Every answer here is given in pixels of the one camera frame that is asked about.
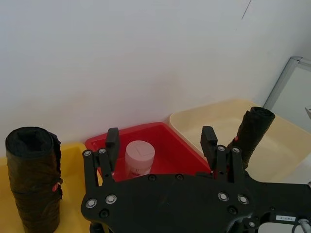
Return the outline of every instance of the yellow tray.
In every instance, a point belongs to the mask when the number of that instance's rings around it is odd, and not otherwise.
[[[247,110],[256,104],[228,100],[193,108],[170,116],[170,126],[203,156],[202,126],[214,128],[218,143],[228,145],[238,132]],[[278,182],[295,170],[311,152],[311,134],[276,116],[254,151],[247,171],[261,182]]]
[[[60,224],[55,233],[87,233],[90,222],[81,214],[80,206],[85,194],[82,143],[61,146],[63,200],[60,203]],[[0,232],[23,233],[23,225],[10,190],[6,158],[0,159]]]

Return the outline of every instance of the beige tray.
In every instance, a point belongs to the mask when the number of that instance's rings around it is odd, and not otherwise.
[[[228,100],[206,105],[170,117],[170,126],[201,156],[202,126],[214,128],[218,144],[228,145],[235,137],[243,115],[256,104]],[[261,182],[279,182],[311,152],[311,134],[276,116],[270,129],[254,151],[247,171]]]

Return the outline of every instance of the red tray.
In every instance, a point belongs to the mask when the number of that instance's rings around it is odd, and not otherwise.
[[[106,133],[86,141],[86,148],[97,151],[105,147]],[[125,174],[126,146],[135,140],[149,142],[155,148],[152,174],[184,173],[194,175],[197,171],[210,172],[209,166],[186,142],[166,124],[157,122],[120,130],[120,153],[113,177],[115,181],[128,179]]]

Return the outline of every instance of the white wall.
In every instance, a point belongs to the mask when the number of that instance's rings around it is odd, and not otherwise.
[[[232,97],[264,104],[289,57],[311,52],[311,1],[252,0],[241,20],[247,4],[2,0],[1,151],[21,126],[66,142]]]

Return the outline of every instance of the sticker label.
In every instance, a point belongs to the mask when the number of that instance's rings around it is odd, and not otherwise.
[[[277,216],[276,216],[276,220],[295,222],[295,221],[296,221],[296,217],[277,215]]]

